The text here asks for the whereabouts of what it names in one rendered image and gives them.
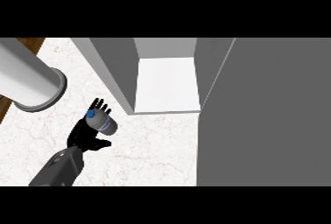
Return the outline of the grey open cabinet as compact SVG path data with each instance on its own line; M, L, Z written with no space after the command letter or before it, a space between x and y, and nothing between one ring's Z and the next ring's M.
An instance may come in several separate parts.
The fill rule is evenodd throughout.
M202 110L233 38L74 38L130 115Z

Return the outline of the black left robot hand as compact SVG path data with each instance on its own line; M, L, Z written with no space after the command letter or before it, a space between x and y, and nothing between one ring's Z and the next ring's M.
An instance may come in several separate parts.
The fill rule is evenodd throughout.
M97 151L111 146L111 141L97 139L97 131L89 127L86 118L77 121L66 138L66 147L77 146L83 152Z

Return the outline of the dark grey cabinet door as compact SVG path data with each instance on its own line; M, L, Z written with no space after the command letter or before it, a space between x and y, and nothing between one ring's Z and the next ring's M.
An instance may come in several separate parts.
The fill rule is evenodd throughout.
M331 38L239 38L199 115L201 186L331 186Z

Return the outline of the clear blue-capped water bottle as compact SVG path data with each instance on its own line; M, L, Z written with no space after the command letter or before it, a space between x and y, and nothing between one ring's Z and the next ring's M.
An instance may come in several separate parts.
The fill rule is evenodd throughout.
M103 110L94 108L86 114L87 126L100 132L103 135L111 136L118 130L118 124Z

